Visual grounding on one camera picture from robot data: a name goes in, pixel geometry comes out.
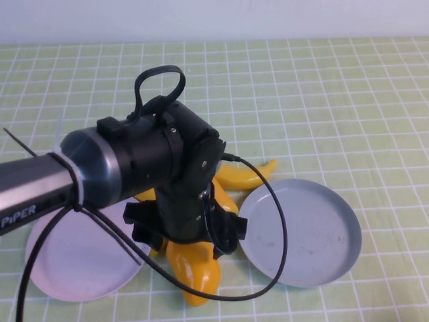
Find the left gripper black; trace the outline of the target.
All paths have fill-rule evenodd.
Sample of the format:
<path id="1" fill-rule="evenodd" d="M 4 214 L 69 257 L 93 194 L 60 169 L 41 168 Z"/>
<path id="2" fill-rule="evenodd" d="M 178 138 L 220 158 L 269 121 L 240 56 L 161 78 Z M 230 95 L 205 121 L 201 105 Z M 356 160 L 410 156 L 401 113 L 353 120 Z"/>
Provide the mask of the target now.
<path id="1" fill-rule="evenodd" d="M 162 251 L 172 242 L 212 242 L 213 259 L 231 255 L 239 240 L 245 239 L 247 220 L 226 210 L 215 199 L 213 179 L 202 182 L 151 180 L 134 192 L 154 190 L 155 199 L 128 203 L 123 218 L 133 225 L 135 242 Z"/>

